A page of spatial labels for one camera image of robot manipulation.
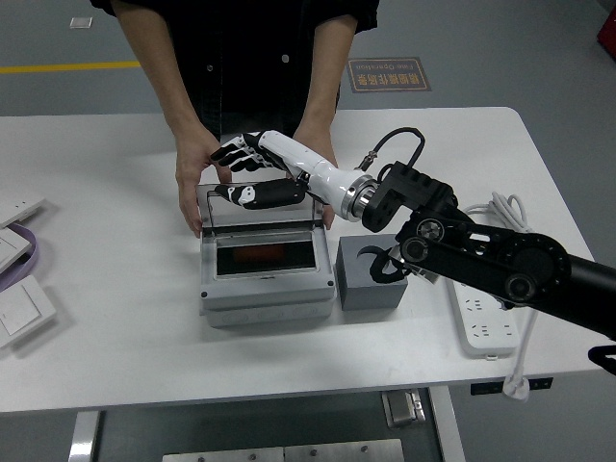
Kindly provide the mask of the person's right hand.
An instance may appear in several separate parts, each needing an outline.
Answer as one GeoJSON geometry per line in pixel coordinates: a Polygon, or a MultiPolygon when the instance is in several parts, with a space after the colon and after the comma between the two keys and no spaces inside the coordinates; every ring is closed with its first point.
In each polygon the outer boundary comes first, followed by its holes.
{"type": "Polygon", "coordinates": [[[199,237],[202,219],[198,206],[197,186],[200,184],[202,172],[208,167],[213,167],[222,184],[232,182],[232,173],[228,167],[221,167],[212,161],[211,155],[220,148],[220,143],[200,124],[185,127],[174,137],[177,148],[175,179],[179,208],[191,231],[199,237]]]}

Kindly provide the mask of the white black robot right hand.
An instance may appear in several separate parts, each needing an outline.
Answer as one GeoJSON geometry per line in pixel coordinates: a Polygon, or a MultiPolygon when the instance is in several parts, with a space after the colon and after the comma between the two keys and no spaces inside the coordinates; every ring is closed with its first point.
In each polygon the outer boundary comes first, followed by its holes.
{"type": "Polygon", "coordinates": [[[360,219],[353,206],[359,192],[372,182],[363,171],[339,169],[309,147],[274,130],[244,133],[223,144],[211,159],[233,171],[283,170],[304,181],[309,193],[349,221],[360,219]]]}

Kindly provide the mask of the person's left hand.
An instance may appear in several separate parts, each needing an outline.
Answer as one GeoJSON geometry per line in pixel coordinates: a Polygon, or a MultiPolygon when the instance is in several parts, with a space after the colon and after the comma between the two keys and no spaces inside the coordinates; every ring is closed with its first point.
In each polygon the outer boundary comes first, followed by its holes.
{"type": "Polygon", "coordinates": [[[320,154],[334,167],[338,165],[328,124],[302,121],[295,130],[293,139],[320,154]]]}

